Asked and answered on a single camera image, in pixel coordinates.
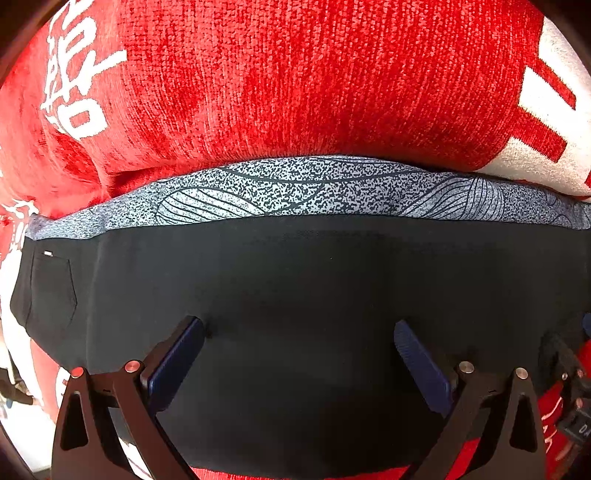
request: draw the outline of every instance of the white lettering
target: white lettering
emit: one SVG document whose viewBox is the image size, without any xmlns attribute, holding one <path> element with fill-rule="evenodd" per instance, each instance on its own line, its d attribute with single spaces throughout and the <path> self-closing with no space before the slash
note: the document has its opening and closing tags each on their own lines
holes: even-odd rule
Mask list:
<svg viewBox="0 0 591 480">
<path fill-rule="evenodd" d="M 529 112 L 566 141 L 558 162 L 511 137 L 506 147 L 481 173 L 512 180 L 528 180 L 573 196 L 591 195 L 585 181 L 591 170 L 591 77 L 570 44 L 547 18 L 538 56 L 576 97 L 576 108 L 536 72 L 527 67 L 519 107 Z"/>
<path fill-rule="evenodd" d="M 74 127 L 72 125 L 72 117 L 84 112 L 88 113 L 88 121 L 78 127 Z M 100 107 L 99 102 L 92 98 L 84 98 L 70 105 L 60 105 L 57 107 L 57 117 L 64 130 L 76 140 L 92 137 L 107 128 L 107 120 L 103 109 Z"/>
<path fill-rule="evenodd" d="M 93 0 L 70 0 L 67 4 L 69 8 L 62 24 L 62 30 L 65 30 L 77 17 L 82 15 L 92 3 Z M 116 51 L 98 63 L 96 50 L 92 49 L 86 54 L 83 53 L 85 49 L 93 45 L 97 37 L 96 22 L 91 17 L 82 19 L 65 36 L 59 37 L 56 42 L 56 39 L 51 36 L 51 29 L 64 11 L 65 8 L 62 8 L 50 23 L 50 35 L 47 37 L 50 58 L 47 62 L 47 76 L 43 89 L 45 100 L 40 105 L 40 109 L 45 110 L 47 121 L 54 125 L 59 132 L 80 140 L 97 135 L 108 127 L 100 103 L 89 97 L 89 93 L 93 80 L 99 73 L 127 61 L 127 51 Z M 85 57 L 82 66 L 77 75 L 71 78 L 70 64 L 75 57 L 83 54 Z M 78 89 L 84 98 L 70 103 L 74 89 Z M 60 98 L 63 103 L 55 107 L 55 102 Z M 88 114 L 88 120 L 84 124 L 74 127 L 72 118 L 84 112 Z"/>
</svg>

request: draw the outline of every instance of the black pants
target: black pants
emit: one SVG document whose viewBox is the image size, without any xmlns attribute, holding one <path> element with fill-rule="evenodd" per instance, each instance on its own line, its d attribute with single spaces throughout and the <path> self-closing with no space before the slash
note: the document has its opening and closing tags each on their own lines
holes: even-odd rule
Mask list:
<svg viewBox="0 0 591 480">
<path fill-rule="evenodd" d="M 393 347 L 394 324 L 407 319 L 454 362 L 524 367 L 542 392 L 544 332 L 573 349 L 584 340 L 590 235 L 302 216 L 27 240 L 12 309 L 56 361 L 90 372 L 143 358 L 195 315 L 213 337 L 159 416 L 185 459 L 243 475 L 353 475 L 411 462 L 442 425 Z"/>
</svg>

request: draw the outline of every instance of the gray patterned waistband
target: gray patterned waistband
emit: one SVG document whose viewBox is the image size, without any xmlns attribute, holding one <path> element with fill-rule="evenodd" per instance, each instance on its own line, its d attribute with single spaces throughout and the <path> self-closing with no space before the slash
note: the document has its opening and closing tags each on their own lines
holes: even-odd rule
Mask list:
<svg viewBox="0 0 591 480">
<path fill-rule="evenodd" d="M 87 239 L 137 226 L 338 214 L 591 226 L 590 204 L 538 187 L 328 155 L 249 161 L 155 181 L 59 220 L 35 216 L 27 236 Z"/>
</svg>

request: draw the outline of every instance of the back pocket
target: back pocket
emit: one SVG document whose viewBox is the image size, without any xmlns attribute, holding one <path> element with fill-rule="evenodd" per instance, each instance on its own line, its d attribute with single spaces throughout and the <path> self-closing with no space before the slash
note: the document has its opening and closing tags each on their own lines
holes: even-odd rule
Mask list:
<svg viewBox="0 0 591 480">
<path fill-rule="evenodd" d="M 72 269 L 67 258 L 35 253 L 31 272 L 31 311 L 26 330 L 32 338 L 62 336 L 76 310 Z"/>
</svg>

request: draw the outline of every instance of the metal screw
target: metal screw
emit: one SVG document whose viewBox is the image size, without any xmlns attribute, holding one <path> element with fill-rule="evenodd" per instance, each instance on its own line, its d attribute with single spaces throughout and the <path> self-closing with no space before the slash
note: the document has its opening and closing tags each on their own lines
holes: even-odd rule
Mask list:
<svg viewBox="0 0 591 480">
<path fill-rule="evenodd" d="M 465 374 L 471 374 L 474 371 L 474 365 L 470 362 L 460 362 L 460 372 L 464 372 Z"/>
<path fill-rule="evenodd" d="M 84 369 L 82 367 L 76 367 L 74 370 L 72 370 L 72 378 L 80 378 L 82 375 L 84 375 Z"/>
<path fill-rule="evenodd" d="M 525 380 L 527 377 L 529 377 L 527 370 L 521 367 L 515 369 L 515 375 L 517 375 L 522 380 Z"/>
<path fill-rule="evenodd" d="M 129 374 L 137 372 L 141 364 L 137 360 L 131 360 L 125 364 L 125 371 Z"/>
</svg>

